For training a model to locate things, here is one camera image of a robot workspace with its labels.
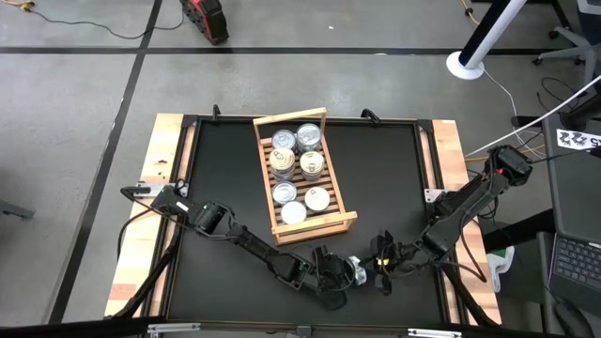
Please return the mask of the grey office chair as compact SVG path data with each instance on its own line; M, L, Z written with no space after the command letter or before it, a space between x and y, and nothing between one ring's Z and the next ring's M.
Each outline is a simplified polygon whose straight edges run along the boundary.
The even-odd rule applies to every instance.
M539 54L532 63L539 66L544 59L574 56L575 63L585 67L583 83L587 84L593 79L597 62L601 61L601 0L577 0L577 4L581 35L560 26L548 32L550 39L566 38L573 47Z

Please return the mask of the black frame bar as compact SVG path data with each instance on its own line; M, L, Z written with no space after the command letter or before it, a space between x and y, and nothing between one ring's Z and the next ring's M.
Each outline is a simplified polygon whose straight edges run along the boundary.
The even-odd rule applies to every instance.
M555 334L453 323L434 325L409 324L401 326L253 324L246 322L181 322L171 321L160 316L135 318L111 317L109 319L94 321L5 327L0 328L0 338L123 338L153 332L168 333L195 330L260 331L265 333L299 333L308 330L312 333L365 333L436 338L601 338L601 332L593 330L579 330L575 334Z

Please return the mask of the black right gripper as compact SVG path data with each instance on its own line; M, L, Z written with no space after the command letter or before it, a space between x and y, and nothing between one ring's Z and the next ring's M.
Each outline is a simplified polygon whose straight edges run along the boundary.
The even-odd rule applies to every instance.
M389 277L409 276L421 268L415 260L418 248L413 244L393 242L393 236L388 230L380 229L370 240L370 251L377 252L376 268L381 274L375 277L375 287L384 296L392 294Z

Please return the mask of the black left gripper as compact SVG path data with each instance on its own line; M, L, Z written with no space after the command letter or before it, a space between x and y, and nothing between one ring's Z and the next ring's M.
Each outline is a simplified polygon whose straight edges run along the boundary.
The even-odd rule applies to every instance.
M330 253L325 244L314 248L315 267L309 283L319 305L336 311L347 304L347 289L352 286L351 267L346 260Z

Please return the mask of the white tower fan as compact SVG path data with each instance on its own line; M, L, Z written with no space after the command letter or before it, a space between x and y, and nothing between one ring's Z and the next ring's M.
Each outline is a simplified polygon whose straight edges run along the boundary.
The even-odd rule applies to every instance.
M485 72L484 59L527 0L494 0L461 51L446 59L447 69L462 80L475 80Z

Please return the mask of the blue red can gold lid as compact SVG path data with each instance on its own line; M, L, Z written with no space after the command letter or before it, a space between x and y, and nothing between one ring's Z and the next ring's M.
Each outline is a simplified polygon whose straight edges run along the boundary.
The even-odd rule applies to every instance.
M295 153L286 147L276 147L270 153L270 171L278 181L288 181L294 176Z
M312 187L304 195L305 205L312 211L323 211L330 204L330 194L321 187Z

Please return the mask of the pink can silver lid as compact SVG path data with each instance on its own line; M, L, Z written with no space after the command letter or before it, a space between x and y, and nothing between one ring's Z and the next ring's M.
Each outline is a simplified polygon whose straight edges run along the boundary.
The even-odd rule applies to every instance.
M296 152L297 139L294 132L286 129L277 130L271 137L273 148L287 148Z

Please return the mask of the teal can silver lid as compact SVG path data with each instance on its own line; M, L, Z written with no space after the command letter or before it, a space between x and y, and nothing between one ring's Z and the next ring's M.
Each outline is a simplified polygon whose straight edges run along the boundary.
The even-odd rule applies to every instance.
M296 132L297 150L300 155L309 151L321 149L321 128L312 123L305 123L298 127Z

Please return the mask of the wooden table side plank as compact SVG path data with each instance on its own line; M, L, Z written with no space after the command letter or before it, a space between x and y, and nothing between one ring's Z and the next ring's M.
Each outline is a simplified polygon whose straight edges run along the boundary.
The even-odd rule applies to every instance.
M158 114L146 150L141 183L174 183L188 177L196 118L191 115ZM148 212L124 232L122 249L105 308L114 315L140 289L176 234L176 225Z
M453 120L425 120L420 127L424 151L427 187L434 190L455 191L469 182L467 165ZM463 268L458 274L486 315L501 323L501 313L492 286L492 276L487 263L482 231L476 221L463 228L464 240L458 241L451 258L465 268L480 269L486 281L480 281Z

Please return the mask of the black laptop keyboard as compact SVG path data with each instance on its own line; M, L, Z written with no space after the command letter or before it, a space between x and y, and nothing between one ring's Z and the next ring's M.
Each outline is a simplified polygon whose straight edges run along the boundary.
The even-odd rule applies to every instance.
M601 248L555 235L548 287L555 296L601 317Z

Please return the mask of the grey floor bracket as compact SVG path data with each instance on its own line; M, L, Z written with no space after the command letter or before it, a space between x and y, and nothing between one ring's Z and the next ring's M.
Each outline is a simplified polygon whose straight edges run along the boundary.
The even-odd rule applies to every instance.
M32 219L36 211L25 207L20 207L0 199L0 213L12 215L21 219Z

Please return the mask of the white lid can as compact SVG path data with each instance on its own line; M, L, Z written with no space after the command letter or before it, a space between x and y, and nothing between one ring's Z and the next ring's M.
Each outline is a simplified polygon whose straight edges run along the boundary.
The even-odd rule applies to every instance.
M285 224L302 223L306 220L307 210L301 202L290 201L283 205L281 217Z

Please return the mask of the white green bag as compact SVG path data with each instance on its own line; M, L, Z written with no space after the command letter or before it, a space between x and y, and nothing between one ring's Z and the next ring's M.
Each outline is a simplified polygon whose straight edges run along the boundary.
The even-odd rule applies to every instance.
M501 275L506 273L514 260L515 247L493 251L486 255L487 263L492 276L492 286L495 293L501 291Z

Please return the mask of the dark grey desk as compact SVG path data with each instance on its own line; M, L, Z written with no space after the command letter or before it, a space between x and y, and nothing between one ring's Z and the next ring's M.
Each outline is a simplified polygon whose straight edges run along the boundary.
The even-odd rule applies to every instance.
M546 162L556 228L569 238L601 242L601 158L586 150L559 147L556 129L568 130L558 115L543 122ZM582 132L601 135L601 122L591 121Z

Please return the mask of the wooden slatted shelf rack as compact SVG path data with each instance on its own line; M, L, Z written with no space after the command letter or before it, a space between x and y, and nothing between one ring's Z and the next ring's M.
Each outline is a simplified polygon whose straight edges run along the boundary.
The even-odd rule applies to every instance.
M304 241L312 238L320 238L346 232L358 218L356 211L346 211L342 194L340 193L336 174L332 166L328 142L325 137L325 126L327 122L327 110L325 107L304 110L281 115L266 115L253 119L254 133L257 141L260 167L267 196L268 210L270 215L270 230L278 245ZM270 172L270 161L268 156L273 150L270 137L263 138L259 133L262 125L277 124L283 122L314 122L320 118L321 149L319 153L325 158L325 173L316 181L307 181L301 175L299 166L295 168L292 183L297 188L296 200L301 202L304 194L311 188L324 188L330 194L328 206L324 211L308 211L305 221L301 223L286 224L282 217L282 207L275 205L272 189L276 184L275 176Z

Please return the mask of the red black tool case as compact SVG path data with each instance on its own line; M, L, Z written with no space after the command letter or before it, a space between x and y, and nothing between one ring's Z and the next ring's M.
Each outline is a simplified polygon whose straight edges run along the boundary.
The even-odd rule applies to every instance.
M227 22L220 0L179 0L183 13L212 44L219 45L229 38Z

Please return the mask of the Bumble Bee can silver lid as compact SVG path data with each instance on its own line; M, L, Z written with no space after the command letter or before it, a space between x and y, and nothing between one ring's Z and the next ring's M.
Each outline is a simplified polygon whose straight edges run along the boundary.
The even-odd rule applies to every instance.
M283 206L297 198L297 188L290 181L277 182L272 188L272 198L277 205Z

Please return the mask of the white paper marker tag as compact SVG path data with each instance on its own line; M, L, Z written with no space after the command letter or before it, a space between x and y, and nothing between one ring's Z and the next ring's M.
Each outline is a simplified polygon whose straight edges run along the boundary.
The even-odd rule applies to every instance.
M559 147L574 150L601 146L601 135L581 131L556 129L556 140Z

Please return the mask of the blue red can cream lid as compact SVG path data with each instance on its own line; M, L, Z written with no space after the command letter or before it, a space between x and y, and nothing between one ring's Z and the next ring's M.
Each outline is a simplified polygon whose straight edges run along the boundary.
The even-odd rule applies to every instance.
M324 167L324 157L317 151L305 152L300 157L301 174L308 181L321 178Z

